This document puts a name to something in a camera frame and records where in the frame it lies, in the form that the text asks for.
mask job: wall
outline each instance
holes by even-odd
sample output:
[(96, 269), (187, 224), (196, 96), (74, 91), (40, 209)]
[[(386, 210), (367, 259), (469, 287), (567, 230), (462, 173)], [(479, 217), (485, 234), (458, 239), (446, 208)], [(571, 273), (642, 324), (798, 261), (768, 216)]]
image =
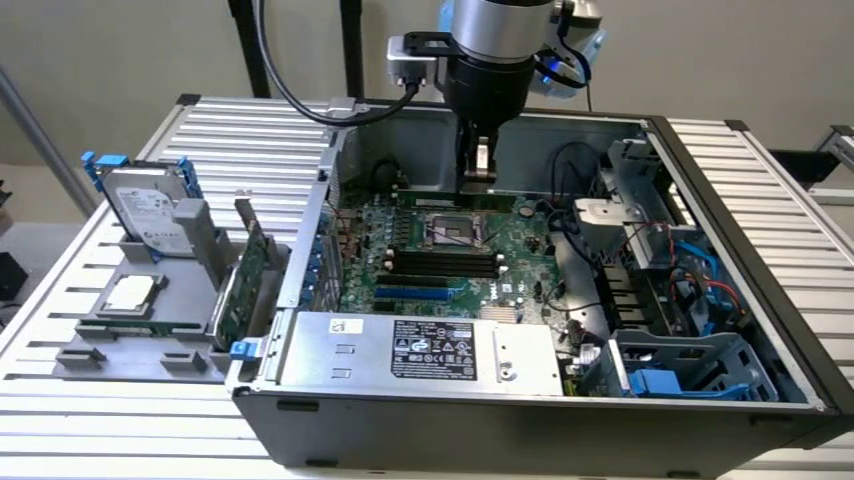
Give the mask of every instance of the wall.
[[(289, 84), (303, 98), (342, 95), (338, 2), (269, 3)], [(386, 38), (434, 28), (441, 1), (365, 4), (367, 93), (395, 97)], [(766, 144), (789, 148), (812, 146), (829, 124), (854, 123), (854, 2), (601, 5), (611, 38), (595, 69), (597, 110), (741, 118)], [(250, 95), (226, 0), (0, 0), (0, 61), (68, 159), (87, 148), (135, 153), (182, 92)], [(0, 145), (0, 162), (42, 162), (3, 109)]]

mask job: black pole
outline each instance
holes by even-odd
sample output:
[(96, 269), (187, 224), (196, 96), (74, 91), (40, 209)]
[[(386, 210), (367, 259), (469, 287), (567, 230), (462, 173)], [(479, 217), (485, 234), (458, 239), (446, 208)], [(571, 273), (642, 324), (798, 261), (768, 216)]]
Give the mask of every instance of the black pole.
[(271, 98), (262, 49), (258, 44), (253, 0), (229, 0), (229, 8), (238, 26), (243, 60), (246, 61), (246, 70), (250, 74), (250, 84), (253, 85), (253, 95), (255, 98)]
[(339, 0), (342, 10), (342, 41), (345, 46), (345, 76), (347, 96), (365, 98), (362, 66), (362, 0)]

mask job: blue latch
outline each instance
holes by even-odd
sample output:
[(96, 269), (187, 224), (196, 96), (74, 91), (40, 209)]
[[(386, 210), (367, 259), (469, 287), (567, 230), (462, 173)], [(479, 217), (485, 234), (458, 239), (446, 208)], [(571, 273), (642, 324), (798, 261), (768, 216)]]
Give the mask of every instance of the blue latch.
[(243, 360), (245, 362), (254, 361), (258, 357), (258, 343), (255, 342), (235, 342), (231, 344), (231, 351), (229, 356), (233, 360)]
[(187, 184), (187, 193), (192, 198), (203, 198), (202, 189), (199, 188), (199, 177), (196, 176), (196, 168), (192, 162), (187, 160), (187, 156), (183, 156), (178, 161), (178, 168), (184, 175), (184, 183)]
[(750, 385), (740, 383), (726, 390), (682, 390), (677, 372), (673, 370), (642, 369), (629, 374), (631, 391), (639, 397), (685, 398), (706, 400), (740, 400), (748, 395)]
[(102, 155), (102, 158), (95, 162), (96, 167), (119, 168), (124, 167), (128, 163), (127, 155)]
[(98, 171), (95, 170), (95, 162), (92, 160), (95, 160), (95, 152), (91, 150), (88, 152), (83, 152), (83, 155), (80, 155), (80, 161), (83, 162), (83, 171), (90, 176), (92, 185), (95, 185), (95, 190), (98, 191), (98, 193), (104, 193), (104, 184), (102, 183), (102, 179), (98, 176)]

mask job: capacitor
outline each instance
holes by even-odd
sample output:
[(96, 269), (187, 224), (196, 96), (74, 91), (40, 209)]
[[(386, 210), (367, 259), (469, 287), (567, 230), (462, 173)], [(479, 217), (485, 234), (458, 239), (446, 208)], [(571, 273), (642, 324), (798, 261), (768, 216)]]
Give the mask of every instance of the capacitor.
[(522, 218), (531, 218), (534, 217), (535, 211), (531, 207), (529, 207), (527, 205), (523, 205), (519, 207), (519, 210), (517, 210), (517, 213)]

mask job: small white label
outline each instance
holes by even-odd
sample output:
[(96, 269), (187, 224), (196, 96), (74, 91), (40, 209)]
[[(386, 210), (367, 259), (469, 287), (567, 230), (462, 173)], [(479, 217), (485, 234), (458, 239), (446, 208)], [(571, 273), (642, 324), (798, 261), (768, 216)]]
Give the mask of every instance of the small white label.
[(330, 333), (362, 333), (365, 320), (361, 318), (334, 318), (330, 320)]

